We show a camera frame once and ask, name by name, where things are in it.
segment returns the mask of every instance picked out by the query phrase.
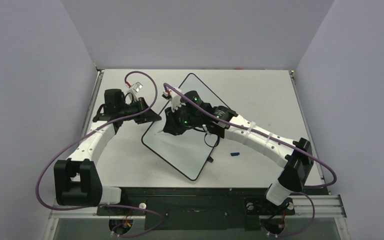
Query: tabletop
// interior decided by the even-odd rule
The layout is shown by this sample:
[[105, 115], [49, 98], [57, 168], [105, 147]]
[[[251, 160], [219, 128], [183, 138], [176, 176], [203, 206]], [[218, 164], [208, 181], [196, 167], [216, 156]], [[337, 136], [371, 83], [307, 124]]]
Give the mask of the tabletop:
[[[107, 89], [126, 92], [125, 75], [134, 69], [106, 69], [94, 102], [93, 113], [104, 103]], [[161, 97], [163, 83], [178, 87], [189, 73], [200, 78], [231, 109], [274, 134], [299, 140], [308, 138], [303, 116], [287, 70], [207, 70], [143, 69], [158, 87], [152, 109], [159, 113], [167, 100]], [[141, 82], [138, 97], [148, 104], [154, 99], [152, 83], [141, 74], [129, 76], [130, 83]], [[97, 161], [103, 185], [113, 187], [159, 188], [268, 188], [282, 169], [272, 160], [238, 142], [221, 139], [195, 181], [187, 179], [141, 142], [151, 123], [137, 125], [125, 121]], [[306, 185], [322, 184], [316, 165]]]

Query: purple cable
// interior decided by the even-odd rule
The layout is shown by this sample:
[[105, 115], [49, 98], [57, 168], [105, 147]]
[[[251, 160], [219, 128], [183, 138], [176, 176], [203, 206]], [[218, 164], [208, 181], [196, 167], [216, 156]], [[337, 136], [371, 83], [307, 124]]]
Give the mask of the purple cable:
[[80, 143], [82, 140], [84, 139], [87, 139], [89, 138], [90, 136], [92, 136], [93, 134], [96, 133], [96, 131], [99, 131], [101, 130], [102, 128], [104, 128], [105, 126], [108, 126], [110, 124], [113, 124], [115, 122], [118, 122], [118, 121], [121, 121], [121, 120], [125, 120], [125, 119], [128, 119], [128, 118], [134, 118], [136, 116], [139, 116], [143, 113], [145, 113], [146, 111], [150, 110], [152, 108], [152, 106], [155, 104], [155, 102], [157, 101], [157, 96], [158, 96], [158, 91], [157, 91], [157, 85], [155, 83], [155, 81], [152, 79], [151, 76], [149, 76], [148, 74], [142, 72], [142, 71], [131, 71], [129, 72], [125, 77], [124, 77], [124, 81], [126, 81], [127, 77], [130, 76], [131, 74], [142, 74], [142, 75], [145, 75], [146, 77], [149, 78], [149, 80], [151, 80], [154, 88], [155, 88], [155, 97], [152, 101], [152, 103], [149, 105], [149, 107], [141, 112], [138, 112], [138, 113], [135, 113], [135, 114], [132, 114], [132, 115], [129, 115], [129, 116], [123, 116], [123, 117], [119, 117], [119, 118], [116, 118], [114, 120], [111, 120], [99, 127], [97, 127], [95, 129], [95, 131], [91, 131], [90, 133], [86, 134], [85, 136], [79, 138], [78, 140], [76, 140], [75, 142], [69, 144], [68, 146], [64, 147], [61, 151], [59, 151], [45, 166], [45, 168], [42, 170], [42, 172], [40, 173], [39, 175], [39, 178], [37, 179], [37, 182], [36, 182], [36, 188], [35, 188], [35, 192], [36, 192], [36, 198], [37, 200], [39, 201], [39, 203], [44, 206], [45, 208], [47, 209], [51, 209], [51, 210], [56, 210], [56, 211], [68, 211], [68, 210], [77, 210], [77, 209], [84, 209], [86, 208], [85, 206], [76, 206], [76, 207], [54, 207], [54, 206], [51, 206], [51, 205], [48, 205], [46, 204], [43, 199], [41, 198], [40, 194], [39, 194], [39, 185], [41, 184], [41, 180], [42, 178], [44, 177], [45, 175], [45, 172], [48, 170], [48, 168], [51, 166], [51, 164], [53, 162], [55, 162], [55, 160], [57, 160], [57, 158], [63, 154], [65, 151], [67, 151], [68, 149], [70, 149], [71, 147], [73, 147], [74, 145]]
[[[139, 208], [139, 207], [135, 207], [135, 206], [127, 206], [127, 205], [117, 205], [117, 204], [108, 204], [108, 205], [105, 205], [105, 207], [113, 207], [113, 208], [125, 208], [125, 209], [133, 209], [133, 210], [139, 210], [139, 211], [144, 211], [144, 212], [148, 212], [150, 214], [154, 214], [154, 215], [157, 215], [158, 217], [161, 218], [161, 221], [156, 224], [155, 226], [153, 227], [150, 227], [148, 229], [146, 229], [145, 231], [142, 231], [142, 232], [139, 232], [139, 233], [135, 233], [135, 234], [132, 234], [132, 235], [117, 235], [118, 237], [120, 238], [134, 238], [134, 237], [137, 237], [137, 236], [140, 236], [140, 235], [144, 235], [144, 234], [147, 234], [149, 233], [150, 231], [158, 228], [161, 224], [164, 223], [164, 216], [159, 214], [158, 212], [156, 211], [152, 211], [152, 210], [148, 210], [148, 209], [142, 209], [142, 208]], [[120, 223], [116, 226], [114, 226], [111, 231], [113, 231], [114, 233], [116, 232], [117, 228], [120, 227], [121, 225], [123, 225], [123, 223]]]
[[[293, 235], [297, 235], [297, 234], [300, 234], [302, 232], [304, 232], [305, 230], [307, 230], [313, 223], [314, 223], [314, 218], [316, 217], [316, 209], [314, 207], [314, 202], [313, 200], [310, 198], [310, 196], [308, 196], [307, 194], [303, 193], [303, 192], [295, 192], [296, 194], [299, 194], [299, 195], [303, 195], [305, 196], [306, 198], [308, 198], [308, 200], [310, 200], [310, 203], [311, 203], [311, 207], [312, 207], [312, 216], [311, 216], [311, 220], [310, 222], [307, 224], [307, 226], [303, 227], [302, 229], [298, 230], [298, 231], [294, 231], [294, 232], [291, 232], [291, 233], [286, 233], [286, 234], [281, 234], [281, 235], [277, 235], [277, 237], [281, 238], [281, 237], [290, 237], [290, 236], [293, 236]], [[262, 227], [270, 236], [274, 236], [276, 237], [276, 234], [273, 234], [269, 231], [267, 231], [267, 229], [265, 227]]]
[[[216, 116], [212, 115], [211, 113], [205, 111], [204, 109], [202, 109], [200, 106], [198, 106], [196, 103], [194, 103], [192, 100], [190, 100], [189, 98], [187, 98], [185, 95], [183, 95], [181, 92], [179, 92], [178, 90], [176, 90], [174, 87], [170, 86], [168, 83], [164, 83], [164, 89], [165, 91], [167, 91], [167, 88], [171, 89], [173, 92], [175, 92], [176, 94], [178, 94], [179, 96], [181, 96], [184, 100], [186, 100], [188, 103], [190, 103], [192, 106], [194, 106], [196, 109], [198, 109], [199, 111], [201, 111], [203, 114], [207, 115], [208, 117], [214, 119], [215, 121], [218, 121], [218, 122], [221, 122], [221, 123], [224, 123], [224, 124], [227, 124], [229, 126], [233, 126], [235, 128], [238, 128], [238, 129], [243, 129], [243, 130], [248, 130], [247, 127], [245, 126], [241, 126], [241, 125], [238, 125], [238, 124], [234, 124], [234, 123], [231, 123], [231, 122], [228, 122], [226, 120], [223, 120], [223, 119], [220, 119], [220, 118], [217, 118]], [[329, 170], [329, 172], [332, 174], [333, 176], [333, 180], [331, 182], [328, 182], [328, 183], [325, 183], [325, 184], [320, 184], [320, 185], [313, 185], [313, 186], [304, 186], [305, 188], [308, 188], [308, 189], [318, 189], [318, 188], [324, 188], [324, 187], [327, 187], [327, 186], [330, 186], [330, 185], [333, 185], [334, 183], [337, 182], [337, 175], [335, 173], [335, 171], [330, 167], [328, 166], [326, 163], [320, 161], [319, 159], [317, 159], [316, 157], [314, 157], [313, 155], [309, 154], [308, 152], [304, 151], [304, 150], [301, 150], [299, 149], [298, 147], [296, 146], [293, 146], [287, 142], [284, 142], [282, 140], [279, 140], [277, 138], [271, 138], [269, 135], [265, 134], [264, 132], [261, 132], [261, 131], [258, 131], [256, 129], [251, 129], [251, 132], [254, 132], [256, 134], [259, 134], [261, 136], [264, 136], [265, 138], [268, 138], [269, 140], [273, 140], [277, 143], [280, 143], [280, 144], [283, 144], [295, 151], [298, 151], [302, 154], [304, 154], [305, 156], [311, 158], [312, 160], [316, 161], [317, 163], [319, 163], [320, 165], [322, 165], [323, 167], [325, 167], [327, 170]]]

